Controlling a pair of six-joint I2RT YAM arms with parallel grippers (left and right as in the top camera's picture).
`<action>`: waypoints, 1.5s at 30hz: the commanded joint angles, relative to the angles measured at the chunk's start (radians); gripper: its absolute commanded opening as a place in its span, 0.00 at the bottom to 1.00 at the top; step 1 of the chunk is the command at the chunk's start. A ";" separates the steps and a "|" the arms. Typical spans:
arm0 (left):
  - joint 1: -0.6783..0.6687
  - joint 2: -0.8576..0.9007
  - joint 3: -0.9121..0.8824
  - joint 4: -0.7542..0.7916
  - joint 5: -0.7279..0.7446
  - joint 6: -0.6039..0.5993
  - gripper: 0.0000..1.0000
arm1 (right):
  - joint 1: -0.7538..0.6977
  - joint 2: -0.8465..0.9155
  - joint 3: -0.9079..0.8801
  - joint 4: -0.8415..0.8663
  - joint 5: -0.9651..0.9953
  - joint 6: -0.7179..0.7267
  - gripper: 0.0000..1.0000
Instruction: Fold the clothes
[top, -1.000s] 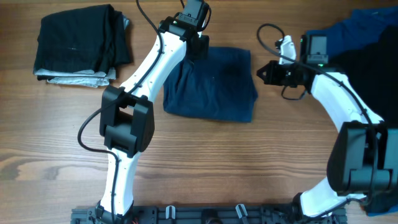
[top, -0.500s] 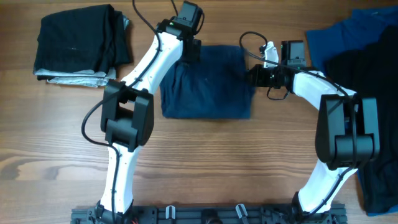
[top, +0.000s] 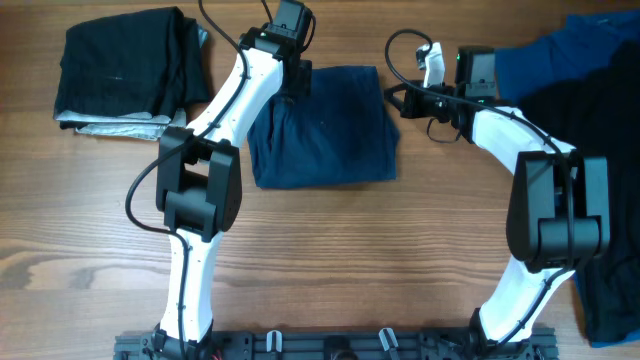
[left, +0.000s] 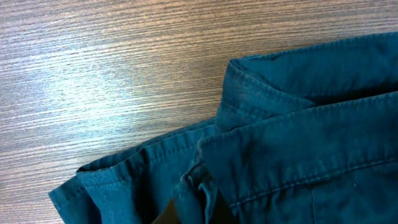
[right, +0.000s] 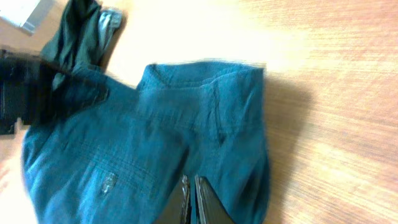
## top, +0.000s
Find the blue denim shorts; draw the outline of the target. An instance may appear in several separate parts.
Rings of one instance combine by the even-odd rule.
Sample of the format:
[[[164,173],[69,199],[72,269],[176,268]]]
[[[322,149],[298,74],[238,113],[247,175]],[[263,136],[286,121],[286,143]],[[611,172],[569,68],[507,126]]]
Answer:
[[[313,70],[308,96],[273,96],[247,135],[263,189],[394,180],[399,139],[374,66]]]

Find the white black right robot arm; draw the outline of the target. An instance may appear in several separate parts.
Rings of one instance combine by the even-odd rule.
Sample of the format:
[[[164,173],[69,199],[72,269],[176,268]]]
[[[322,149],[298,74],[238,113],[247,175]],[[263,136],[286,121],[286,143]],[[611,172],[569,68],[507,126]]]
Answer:
[[[416,50],[422,80],[400,80],[385,99],[405,118],[450,124],[457,138],[494,156],[513,176],[506,219],[511,252],[491,297],[472,316],[477,353],[528,345],[536,318],[559,286],[610,241],[608,164],[534,125],[497,98],[494,52],[462,47],[454,85],[444,82],[439,43]]]

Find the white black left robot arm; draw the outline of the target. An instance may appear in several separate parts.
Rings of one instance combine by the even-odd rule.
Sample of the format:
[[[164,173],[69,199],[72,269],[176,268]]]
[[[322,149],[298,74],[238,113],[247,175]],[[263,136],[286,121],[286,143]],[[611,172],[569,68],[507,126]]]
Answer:
[[[203,113],[161,136],[156,206],[172,255],[167,306],[151,334],[149,355],[213,358],[214,269],[242,201],[240,148],[274,95],[309,93],[311,63],[301,55],[315,23],[302,2],[281,2],[273,20],[235,42],[233,70]]]

